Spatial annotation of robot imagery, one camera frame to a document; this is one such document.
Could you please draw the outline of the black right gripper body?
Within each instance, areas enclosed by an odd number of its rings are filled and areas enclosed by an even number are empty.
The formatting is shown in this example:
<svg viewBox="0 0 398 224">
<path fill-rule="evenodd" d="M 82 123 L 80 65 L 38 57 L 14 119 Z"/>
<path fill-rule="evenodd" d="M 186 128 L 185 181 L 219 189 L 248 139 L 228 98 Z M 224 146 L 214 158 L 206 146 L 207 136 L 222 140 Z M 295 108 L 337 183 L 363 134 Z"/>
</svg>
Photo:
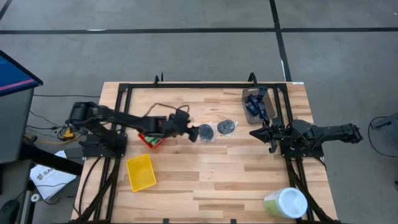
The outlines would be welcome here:
<svg viewBox="0 0 398 224">
<path fill-rule="evenodd" d="M 266 129 L 265 142 L 269 143 L 269 152 L 273 154 L 277 149 L 277 141 L 280 141 L 284 135 L 285 126 L 280 117 L 272 118 L 271 121 L 272 124 L 269 120 L 264 120 L 263 127 Z"/>
</svg>

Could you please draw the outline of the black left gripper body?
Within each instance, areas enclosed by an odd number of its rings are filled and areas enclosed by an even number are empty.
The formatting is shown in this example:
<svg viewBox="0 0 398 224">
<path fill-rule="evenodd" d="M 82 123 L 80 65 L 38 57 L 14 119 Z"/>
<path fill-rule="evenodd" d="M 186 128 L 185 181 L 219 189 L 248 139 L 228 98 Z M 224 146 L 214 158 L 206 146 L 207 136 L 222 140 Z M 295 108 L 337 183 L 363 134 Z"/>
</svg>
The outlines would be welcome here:
<svg viewBox="0 0 398 224">
<path fill-rule="evenodd" d="M 190 115 L 183 110 L 177 110 L 175 114 L 170 114 L 169 118 L 162 122 L 161 128 L 163 138 L 176 137 L 187 133 Z"/>
</svg>

